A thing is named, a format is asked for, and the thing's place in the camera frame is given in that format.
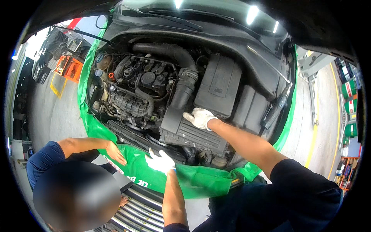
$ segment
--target windshield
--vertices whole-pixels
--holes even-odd
[[[155,10],[176,9],[210,12],[232,18],[261,35],[281,37],[287,34],[278,21],[259,10],[258,7],[238,0],[123,0],[121,3],[149,13]],[[123,14],[125,14],[124,10],[128,10],[124,7],[121,9]]]

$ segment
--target white work glove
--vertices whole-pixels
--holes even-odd
[[[159,153],[161,157],[158,157],[153,153],[152,148],[148,149],[148,152],[150,153],[151,157],[150,158],[148,155],[145,155],[145,160],[148,164],[148,166],[156,171],[161,171],[167,175],[167,172],[170,171],[171,169],[175,169],[175,163],[168,154],[166,154],[163,150],[160,150]]]
[[[209,131],[211,130],[207,127],[207,122],[213,118],[218,119],[210,111],[197,107],[193,109],[192,114],[184,112],[183,117],[190,121],[195,127]]]

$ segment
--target hand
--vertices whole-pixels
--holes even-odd
[[[156,171],[161,171],[166,175],[171,169],[175,170],[174,160],[170,158],[170,156],[168,156],[163,150],[159,151],[161,157],[155,155],[152,148],[149,148],[148,151],[152,158],[150,158],[148,155],[145,155],[145,160],[150,168]]]
[[[121,201],[120,201],[119,207],[126,205],[126,203],[128,203],[128,202],[129,202],[128,198],[127,197],[123,197],[121,195]]]
[[[117,160],[120,164],[126,165],[127,162],[122,156],[120,150],[116,146],[116,144],[112,141],[108,142],[108,145],[106,147],[107,154],[114,160]]]
[[[195,127],[209,131],[211,130],[207,127],[207,122],[213,118],[218,119],[210,111],[197,107],[193,109],[192,114],[184,112],[183,117],[190,121]]]

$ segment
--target car engine bay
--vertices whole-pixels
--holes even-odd
[[[133,38],[122,44],[96,52],[87,95],[95,118],[121,142],[129,143],[128,134],[140,137],[130,143],[142,149],[143,143],[155,144],[178,163],[225,170],[246,164],[226,140],[196,128],[182,114],[205,108],[261,136],[273,101],[250,85],[247,65],[220,50],[183,47],[176,40]]]

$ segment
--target garage floor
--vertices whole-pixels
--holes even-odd
[[[337,153],[340,132],[339,85],[337,73],[327,65],[318,72],[318,120],[313,126],[308,83],[297,79],[297,96],[294,119],[289,136],[281,153],[300,162],[303,166],[333,180],[340,160]],[[29,133],[35,151],[49,140],[66,137],[86,137],[77,105],[77,84],[51,72],[43,85],[35,84],[29,106]],[[105,163],[98,157],[95,163]],[[115,178],[123,186],[127,178]],[[210,215],[208,199],[186,200],[190,230]]]

